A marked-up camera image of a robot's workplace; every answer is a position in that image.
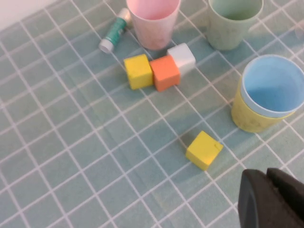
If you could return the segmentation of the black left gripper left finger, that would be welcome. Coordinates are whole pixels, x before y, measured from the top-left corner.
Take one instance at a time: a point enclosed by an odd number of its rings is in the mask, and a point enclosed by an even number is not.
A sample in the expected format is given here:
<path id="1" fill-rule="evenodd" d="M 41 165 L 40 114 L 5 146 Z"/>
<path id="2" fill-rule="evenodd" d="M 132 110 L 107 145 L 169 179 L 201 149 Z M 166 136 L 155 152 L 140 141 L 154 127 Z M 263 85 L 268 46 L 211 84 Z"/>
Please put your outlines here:
<path id="1" fill-rule="evenodd" d="M 304 214 L 296 214 L 278 189 L 259 170 L 241 175 L 238 216 L 243 228 L 302 228 Z"/>

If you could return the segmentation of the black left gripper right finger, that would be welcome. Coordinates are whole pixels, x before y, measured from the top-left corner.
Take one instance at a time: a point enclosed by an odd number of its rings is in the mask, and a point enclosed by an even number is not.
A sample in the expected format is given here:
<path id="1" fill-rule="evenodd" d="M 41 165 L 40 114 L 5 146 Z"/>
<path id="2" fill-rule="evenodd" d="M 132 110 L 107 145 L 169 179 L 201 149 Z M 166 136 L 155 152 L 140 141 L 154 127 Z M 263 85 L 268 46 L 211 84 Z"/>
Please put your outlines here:
<path id="1" fill-rule="evenodd" d="M 304 213 L 304 184 L 278 168 L 268 168 L 267 177 L 296 214 Z"/>

